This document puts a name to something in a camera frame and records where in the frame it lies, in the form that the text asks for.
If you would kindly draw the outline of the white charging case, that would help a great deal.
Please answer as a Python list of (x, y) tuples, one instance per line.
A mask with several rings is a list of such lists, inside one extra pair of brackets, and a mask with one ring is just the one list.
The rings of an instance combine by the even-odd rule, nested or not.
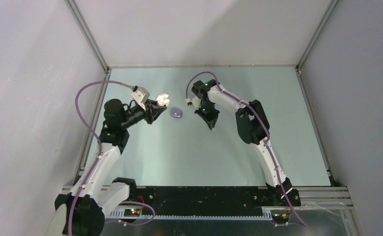
[(159, 94), (156, 97), (158, 106), (168, 106), (170, 103), (169, 95), (167, 93)]

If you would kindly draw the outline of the purple charging case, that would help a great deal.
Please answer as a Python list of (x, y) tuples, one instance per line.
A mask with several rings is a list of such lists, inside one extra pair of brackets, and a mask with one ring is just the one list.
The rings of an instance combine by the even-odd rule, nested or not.
[(171, 115), (171, 117), (173, 117), (173, 118), (182, 118), (182, 116), (183, 116), (183, 112), (182, 112), (182, 110), (180, 110), (180, 109), (178, 109), (178, 108), (172, 108), (172, 109), (170, 110), (170, 115)]

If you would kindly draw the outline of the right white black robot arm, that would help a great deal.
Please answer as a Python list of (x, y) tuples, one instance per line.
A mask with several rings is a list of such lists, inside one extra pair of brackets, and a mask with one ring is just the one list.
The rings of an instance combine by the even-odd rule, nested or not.
[(218, 85), (214, 79), (203, 83), (197, 81), (191, 88), (195, 97), (186, 102), (195, 107), (195, 113), (212, 130), (218, 120), (219, 105), (235, 115), (239, 137), (256, 150), (263, 169), (269, 200), (276, 206), (282, 205), (289, 198), (293, 186), (282, 170), (273, 151), (269, 123), (261, 103), (258, 100), (246, 101)]

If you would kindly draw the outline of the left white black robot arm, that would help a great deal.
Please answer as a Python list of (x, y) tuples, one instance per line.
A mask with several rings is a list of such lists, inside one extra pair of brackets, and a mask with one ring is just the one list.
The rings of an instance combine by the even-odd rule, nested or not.
[(55, 200), (56, 213), (47, 229), (48, 236), (98, 236), (105, 220), (122, 202), (134, 204), (138, 199), (134, 179), (117, 177), (102, 192), (111, 168), (121, 157), (130, 137), (128, 128), (145, 120), (152, 124), (168, 107), (167, 94), (156, 100), (133, 99), (132, 108), (118, 99), (104, 105), (104, 122), (98, 137), (97, 156), (67, 194)]

